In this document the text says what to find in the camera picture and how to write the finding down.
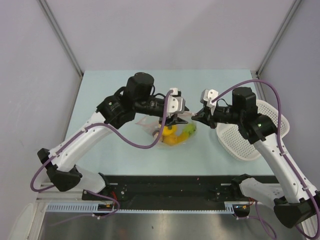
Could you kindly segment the green leek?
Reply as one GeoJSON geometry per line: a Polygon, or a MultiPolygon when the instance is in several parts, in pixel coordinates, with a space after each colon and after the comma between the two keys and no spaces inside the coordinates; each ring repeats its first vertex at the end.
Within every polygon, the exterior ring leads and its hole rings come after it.
{"type": "Polygon", "coordinates": [[[189,123],[184,127],[183,133],[187,134],[188,136],[192,136],[196,130],[197,126],[194,123],[189,123]]]}

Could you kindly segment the yellow bell pepper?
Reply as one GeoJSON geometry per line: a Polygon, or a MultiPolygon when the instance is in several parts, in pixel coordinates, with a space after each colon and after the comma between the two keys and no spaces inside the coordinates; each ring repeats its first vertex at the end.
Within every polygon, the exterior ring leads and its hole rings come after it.
{"type": "Polygon", "coordinates": [[[173,134],[173,133],[176,134],[177,130],[178,130],[178,127],[177,127],[176,125],[165,126],[164,129],[163,129],[163,131],[162,131],[162,135],[161,135],[161,136],[162,136],[162,142],[163,142],[163,140],[164,140],[164,137],[169,136],[169,135],[171,135],[171,134],[173,134]]]}

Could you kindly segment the clear zip top bag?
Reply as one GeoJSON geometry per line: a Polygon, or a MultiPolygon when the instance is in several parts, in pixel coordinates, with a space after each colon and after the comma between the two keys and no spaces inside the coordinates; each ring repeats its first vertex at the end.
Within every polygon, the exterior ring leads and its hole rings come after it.
{"type": "MultiPolygon", "coordinates": [[[[189,144],[197,133],[197,123],[191,119],[192,113],[185,112],[178,115],[179,118],[187,123],[178,123],[172,126],[165,126],[157,145],[164,147],[175,147],[189,144]]],[[[156,139],[158,137],[161,123],[156,116],[146,115],[135,123],[144,132],[156,139]]]]}

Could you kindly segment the yellow banana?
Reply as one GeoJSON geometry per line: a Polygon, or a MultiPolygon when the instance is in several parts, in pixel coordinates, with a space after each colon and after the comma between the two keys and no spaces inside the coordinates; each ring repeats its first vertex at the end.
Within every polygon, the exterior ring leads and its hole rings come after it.
{"type": "Polygon", "coordinates": [[[190,134],[188,132],[182,132],[180,135],[172,133],[168,136],[165,136],[163,138],[163,142],[169,146],[175,146],[185,142],[189,137],[190,134]]]}

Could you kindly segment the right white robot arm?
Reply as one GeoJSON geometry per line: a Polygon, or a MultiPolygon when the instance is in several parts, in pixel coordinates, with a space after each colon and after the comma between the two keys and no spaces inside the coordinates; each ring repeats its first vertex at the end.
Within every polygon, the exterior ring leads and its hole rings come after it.
{"type": "Polygon", "coordinates": [[[266,160],[282,191],[243,174],[232,180],[231,196],[242,201],[252,198],[272,209],[277,219],[287,228],[293,228],[320,211],[320,192],[302,174],[292,157],[285,151],[278,128],[272,119],[258,112],[256,95],[249,87],[232,90],[232,104],[219,106],[218,92],[205,89],[200,97],[203,108],[192,120],[212,129],[218,124],[237,125],[247,140],[266,160]]]}

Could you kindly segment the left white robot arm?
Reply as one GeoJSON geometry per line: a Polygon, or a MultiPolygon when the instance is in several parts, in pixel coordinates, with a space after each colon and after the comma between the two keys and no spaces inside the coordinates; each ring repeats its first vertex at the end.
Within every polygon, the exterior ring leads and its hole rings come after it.
{"type": "Polygon", "coordinates": [[[77,162],[87,151],[111,133],[138,149],[154,147],[160,141],[159,135],[151,144],[139,145],[119,132],[124,124],[135,119],[136,114],[158,117],[160,134],[165,127],[187,123],[179,117],[188,111],[181,91],[171,88],[164,98],[158,98],[154,94],[154,81],[153,76],[148,73],[135,73],[125,86],[106,97],[96,107],[95,112],[75,134],[52,149],[42,148],[38,151],[41,169],[46,170],[52,187],[60,192],[78,187],[105,200],[110,196],[111,188],[103,176],[77,166],[77,162]]]}

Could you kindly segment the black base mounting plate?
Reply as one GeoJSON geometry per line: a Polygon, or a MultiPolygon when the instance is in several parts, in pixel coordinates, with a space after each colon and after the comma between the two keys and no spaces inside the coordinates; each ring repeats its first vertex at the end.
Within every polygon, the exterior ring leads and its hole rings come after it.
{"type": "Polygon", "coordinates": [[[124,176],[103,175],[106,187],[97,195],[87,190],[84,201],[104,201],[114,198],[120,205],[190,204],[192,201],[207,205],[213,202],[241,202],[254,204],[251,197],[243,196],[232,185],[233,175],[212,176],[124,176]]]}

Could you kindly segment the aluminium frame rail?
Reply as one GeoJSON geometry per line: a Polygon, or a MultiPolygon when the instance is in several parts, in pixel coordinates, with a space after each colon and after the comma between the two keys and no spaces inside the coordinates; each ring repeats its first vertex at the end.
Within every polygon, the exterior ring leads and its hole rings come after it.
{"type": "Polygon", "coordinates": [[[56,187],[39,192],[36,196],[37,202],[77,202],[82,201],[83,190],[72,188],[61,192],[56,187]]]}

